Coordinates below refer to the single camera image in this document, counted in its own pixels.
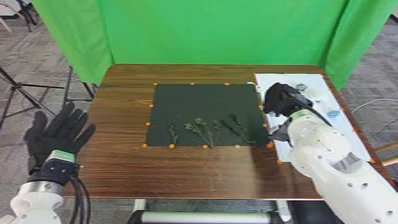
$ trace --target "black glove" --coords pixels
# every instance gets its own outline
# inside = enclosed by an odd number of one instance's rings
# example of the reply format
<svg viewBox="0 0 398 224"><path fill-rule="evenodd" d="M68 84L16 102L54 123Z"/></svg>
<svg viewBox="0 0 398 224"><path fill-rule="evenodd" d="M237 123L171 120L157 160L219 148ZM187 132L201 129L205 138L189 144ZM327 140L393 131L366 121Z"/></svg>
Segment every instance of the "black glove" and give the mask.
<svg viewBox="0 0 398 224"><path fill-rule="evenodd" d="M89 125L82 135L87 113L80 109L75 110L75 104L70 103L57 114L54 121L47 127L48 118L45 113L36 112L34 125L25 134L29 146L29 173L41 169L45 160L54 150L63 150L75 155L91 139L96 131L96 125Z"/></svg>

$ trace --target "white board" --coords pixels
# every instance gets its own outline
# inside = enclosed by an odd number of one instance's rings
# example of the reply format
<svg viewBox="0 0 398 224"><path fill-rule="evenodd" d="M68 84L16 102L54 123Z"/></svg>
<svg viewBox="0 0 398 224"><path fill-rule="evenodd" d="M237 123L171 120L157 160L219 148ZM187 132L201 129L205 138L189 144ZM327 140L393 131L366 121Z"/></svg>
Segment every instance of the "white board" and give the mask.
<svg viewBox="0 0 398 224"><path fill-rule="evenodd" d="M320 74L256 74L256 80L262 101L265 100L265 92L278 82L288 84L292 87L297 87L299 84L304 84L308 86L308 90L302 92L302 95L315 102L313 108L320 112L322 116L327 118L333 127L345 134L356 156L365 161L370 161L370 153L357 133L354 132L354 127L341 111L341 106L329 90L324 76ZM336 111L340 113L340 115L333 118L327 116L329 111ZM283 125L286 117L283 115L276 117L274 115L267 114L267 120L270 127L274 127L278 125ZM290 144L286 142L276 141L276 149L279 160L283 162L290 162Z"/></svg>

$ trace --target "green screen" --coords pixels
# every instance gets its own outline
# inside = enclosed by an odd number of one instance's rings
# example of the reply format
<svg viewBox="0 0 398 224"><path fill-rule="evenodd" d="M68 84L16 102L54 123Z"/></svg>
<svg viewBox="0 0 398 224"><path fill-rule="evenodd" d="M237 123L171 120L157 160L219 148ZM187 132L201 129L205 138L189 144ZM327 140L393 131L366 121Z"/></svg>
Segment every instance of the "green screen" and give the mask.
<svg viewBox="0 0 398 224"><path fill-rule="evenodd" d="M322 66L341 88L397 0L34 3L87 82L114 63L283 64Z"/></svg>

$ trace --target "wire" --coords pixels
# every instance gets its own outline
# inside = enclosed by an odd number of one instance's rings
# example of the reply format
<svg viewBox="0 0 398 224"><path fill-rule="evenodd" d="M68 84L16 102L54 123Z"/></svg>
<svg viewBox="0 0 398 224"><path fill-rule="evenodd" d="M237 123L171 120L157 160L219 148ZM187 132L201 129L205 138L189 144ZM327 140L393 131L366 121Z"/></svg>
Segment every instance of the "wire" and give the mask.
<svg viewBox="0 0 398 224"><path fill-rule="evenodd" d="M372 135L372 138L382 133L384 129L389 127L389 125L398 121L398 118L388 123L381 131Z"/></svg>
<svg viewBox="0 0 398 224"><path fill-rule="evenodd" d="M71 213L70 224L77 223L79 209L80 209L80 205L79 205L79 194L77 194L77 187L75 187L75 205L73 205L73 213Z"/></svg>
<svg viewBox="0 0 398 224"><path fill-rule="evenodd" d="M75 195L77 195L77 201L79 201L79 223L84 224L86 222L86 206L84 206L84 193L82 193L82 188L80 188L80 183L79 183L79 179L75 176L70 176L71 179L71 184L73 184L73 188L75 188Z"/></svg>
<svg viewBox="0 0 398 224"><path fill-rule="evenodd" d="M91 222L91 195L89 195L87 187L80 178L79 178L79 183L80 183L84 194L86 194L86 203L87 203L86 224L89 224Z"/></svg>
<svg viewBox="0 0 398 224"><path fill-rule="evenodd" d="M352 113L356 113L357 110L359 110L365 106L368 106L372 103L375 103L375 102L379 102L379 101L398 102L398 99L375 99L375 100L372 100L368 103L361 104L361 105L356 107L356 109L352 110Z"/></svg>

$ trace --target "metal stand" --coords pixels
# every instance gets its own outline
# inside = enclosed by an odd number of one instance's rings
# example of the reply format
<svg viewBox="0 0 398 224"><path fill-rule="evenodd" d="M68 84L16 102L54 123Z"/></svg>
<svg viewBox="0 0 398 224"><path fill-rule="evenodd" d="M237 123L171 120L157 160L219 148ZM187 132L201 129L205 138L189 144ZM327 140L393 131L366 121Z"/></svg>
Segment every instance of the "metal stand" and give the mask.
<svg viewBox="0 0 398 224"><path fill-rule="evenodd" d="M190 224L279 224L283 223L279 214L267 212L256 213L210 213L210 212L148 212L146 199L135 199L134 214L128 224L146 223L190 223Z"/></svg>
<svg viewBox="0 0 398 224"><path fill-rule="evenodd" d="M43 101L43 99L45 99L48 90L50 90L50 89L64 89L64 87L18 83L18 82L15 81L15 79L11 78L7 72L4 71L2 68L0 68L0 73L2 73L2 76L4 76L4 80L6 80L6 82L11 84L11 94L9 94L9 99L7 99L6 108L4 108L4 114L2 114L2 118L0 118L0 130L2 130L2 126L4 126L4 120L6 120L6 118L11 117L11 116L15 116L16 114L27 112L29 110L32 110L32 109L38 108L38 109L47 110L48 113L55 115L55 113L52 112L52 110L48 109L48 107L45 106L45 104L41 103L41 101ZM45 94L43 94L39 100L34 98L34 96L31 95L31 93L29 93L27 90L23 89L23 86L25 86L25 87L36 87L36 88L47 88L47 91L45 91ZM23 97L27 98L27 100L29 100L29 102L32 103L34 106L32 106L31 108L23 109L22 111L15 112L13 114L9 114L9 106L11 106L11 101L13 101L15 92L16 92L16 91L22 93Z"/></svg>
<svg viewBox="0 0 398 224"><path fill-rule="evenodd" d="M89 84L86 82L82 82L84 88L87 90L91 98L89 99L70 99L71 76L73 76L73 67L70 67L70 75L68 75L68 81L66 81L64 105L66 105L68 102L73 102L73 101L93 102L93 99L96 97L96 93L94 93L94 90L89 87Z"/></svg>

